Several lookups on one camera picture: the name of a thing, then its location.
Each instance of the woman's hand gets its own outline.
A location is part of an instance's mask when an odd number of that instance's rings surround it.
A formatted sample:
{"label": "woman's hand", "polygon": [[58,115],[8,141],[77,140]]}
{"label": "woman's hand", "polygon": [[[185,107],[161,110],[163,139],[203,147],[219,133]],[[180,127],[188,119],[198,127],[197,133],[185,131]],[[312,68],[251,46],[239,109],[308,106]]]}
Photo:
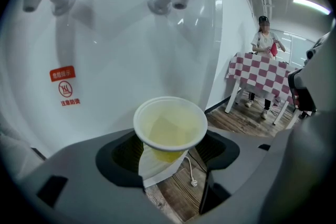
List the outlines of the woman's hand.
{"label": "woman's hand", "polygon": [[271,47],[267,47],[266,49],[264,49],[264,52],[269,54],[271,52]]}

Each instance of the person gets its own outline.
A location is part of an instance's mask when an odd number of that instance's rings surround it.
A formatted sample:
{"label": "person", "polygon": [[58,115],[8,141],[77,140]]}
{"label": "person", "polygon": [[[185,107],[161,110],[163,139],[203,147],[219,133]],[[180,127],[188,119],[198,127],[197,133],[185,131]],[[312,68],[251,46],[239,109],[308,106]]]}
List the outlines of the person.
{"label": "person", "polygon": [[[273,43],[276,44],[277,48],[281,48],[283,52],[286,51],[284,45],[279,40],[278,36],[269,30],[269,20],[266,16],[259,17],[259,31],[255,34],[251,44],[252,50],[255,51],[258,55],[268,57],[270,59],[275,59],[273,54],[271,53],[271,47]],[[249,100],[245,103],[245,106],[248,108],[251,107],[255,94],[250,92]],[[267,112],[269,111],[269,107],[271,105],[271,101],[265,99],[265,108],[261,114],[263,119],[267,118]]]}

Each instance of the red and white checkered tablecloth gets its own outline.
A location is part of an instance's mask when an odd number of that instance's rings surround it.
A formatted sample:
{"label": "red and white checkered tablecloth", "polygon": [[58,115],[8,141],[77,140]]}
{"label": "red and white checkered tablecloth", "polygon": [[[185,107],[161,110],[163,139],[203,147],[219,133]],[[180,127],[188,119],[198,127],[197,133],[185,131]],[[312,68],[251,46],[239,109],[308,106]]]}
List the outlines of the red and white checkered tablecloth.
{"label": "red and white checkered tablecloth", "polygon": [[274,101],[281,98],[293,104],[288,87],[288,74],[295,67],[264,56],[238,52],[231,60],[226,78],[240,80],[255,88],[272,93]]}

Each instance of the plastic cup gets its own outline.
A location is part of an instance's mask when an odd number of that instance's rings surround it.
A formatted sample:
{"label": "plastic cup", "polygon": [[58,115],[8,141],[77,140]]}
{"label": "plastic cup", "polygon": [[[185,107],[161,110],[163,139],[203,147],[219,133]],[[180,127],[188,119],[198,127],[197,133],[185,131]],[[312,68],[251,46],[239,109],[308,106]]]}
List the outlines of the plastic cup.
{"label": "plastic cup", "polygon": [[139,139],[154,150],[157,159],[173,162],[203,139],[207,119],[188,100],[159,97],[146,101],[136,110],[133,125]]}

